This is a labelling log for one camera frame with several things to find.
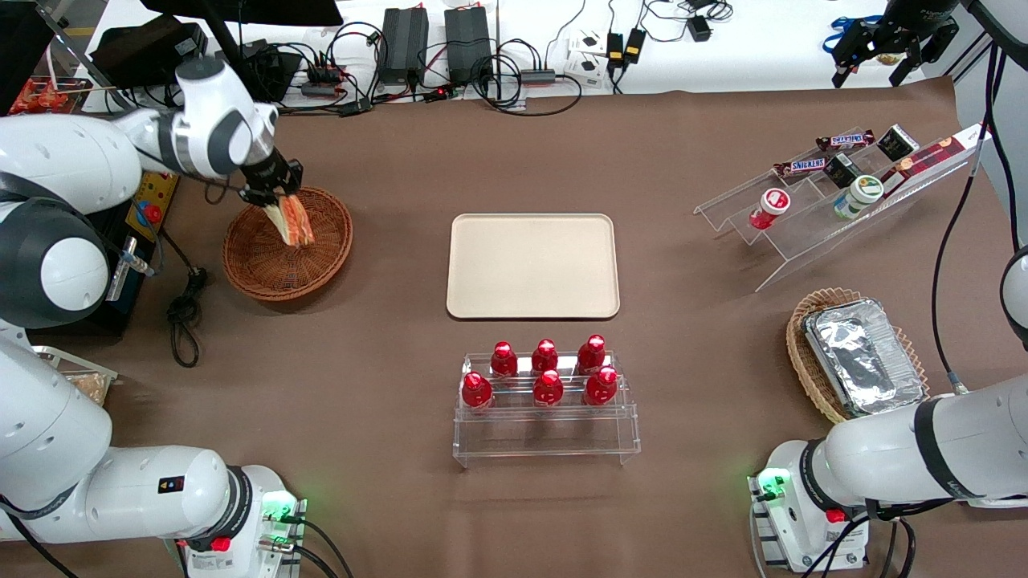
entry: black monitor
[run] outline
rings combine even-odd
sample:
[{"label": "black monitor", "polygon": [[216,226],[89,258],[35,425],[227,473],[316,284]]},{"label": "black monitor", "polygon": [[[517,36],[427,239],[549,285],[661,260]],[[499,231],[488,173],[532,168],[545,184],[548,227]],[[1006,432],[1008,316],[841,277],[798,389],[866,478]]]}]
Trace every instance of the black monitor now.
[{"label": "black monitor", "polygon": [[35,2],[0,1],[0,116],[17,100],[52,39]]},{"label": "black monitor", "polygon": [[[195,0],[142,0],[147,8],[166,14],[204,19]],[[279,26],[339,26],[342,15],[334,0],[207,0],[223,21]]]}]

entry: warning label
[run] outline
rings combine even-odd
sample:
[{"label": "warning label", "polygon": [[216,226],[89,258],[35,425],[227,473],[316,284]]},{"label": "warning label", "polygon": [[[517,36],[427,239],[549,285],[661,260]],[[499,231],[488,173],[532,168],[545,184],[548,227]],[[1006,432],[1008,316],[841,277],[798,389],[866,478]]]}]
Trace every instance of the warning label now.
[{"label": "warning label", "polygon": [[193,570],[229,570],[232,568],[232,555],[228,553],[196,554],[192,556]]}]

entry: green indicator light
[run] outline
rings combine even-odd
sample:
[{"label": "green indicator light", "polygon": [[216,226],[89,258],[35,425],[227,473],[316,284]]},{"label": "green indicator light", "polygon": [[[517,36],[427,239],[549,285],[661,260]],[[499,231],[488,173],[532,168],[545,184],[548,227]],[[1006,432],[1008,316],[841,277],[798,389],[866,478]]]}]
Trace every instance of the green indicator light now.
[{"label": "green indicator light", "polygon": [[293,513],[296,507],[296,499],[292,494],[284,490],[268,492],[261,500],[261,512],[272,519],[280,519],[284,515]]},{"label": "green indicator light", "polygon": [[768,468],[757,476],[758,483],[765,492],[770,492],[777,496],[784,496],[785,489],[782,487],[788,481],[788,470],[782,468]]}]

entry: power supply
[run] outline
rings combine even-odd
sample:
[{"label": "power supply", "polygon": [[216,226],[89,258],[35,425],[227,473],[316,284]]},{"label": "power supply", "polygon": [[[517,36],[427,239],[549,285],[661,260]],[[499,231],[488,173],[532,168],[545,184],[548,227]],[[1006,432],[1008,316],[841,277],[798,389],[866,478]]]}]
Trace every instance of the power supply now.
[{"label": "power supply", "polygon": [[429,46],[429,11],[425,8],[388,8],[382,21],[386,53],[378,66],[382,84],[425,83],[425,65]]},{"label": "power supply", "polygon": [[478,80],[489,70],[489,25],[485,8],[453,8],[446,17],[446,60],[452,84]]}]

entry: white cable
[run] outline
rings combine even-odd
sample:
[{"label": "white cable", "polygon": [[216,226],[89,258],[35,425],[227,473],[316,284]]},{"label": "white cable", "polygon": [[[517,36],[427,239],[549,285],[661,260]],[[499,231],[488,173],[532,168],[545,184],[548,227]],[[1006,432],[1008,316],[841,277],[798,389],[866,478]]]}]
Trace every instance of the white cable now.
[{"label": "white cable", "polygon": [[46,68],[50,71],[50,82],[53,84],[53,89],[58,89],[58,75],[53,74],[53,57],[50,56],[50,45],[46,45]]},{"label": "white cable", "polygon": [[757,564],[757,570],[761,573],[761,578],[768,578],[768,575],[764,573],[764,561],[757,552],[757,502],[754,502],[749,507],[749,544],[754,547],[754,562]]}]

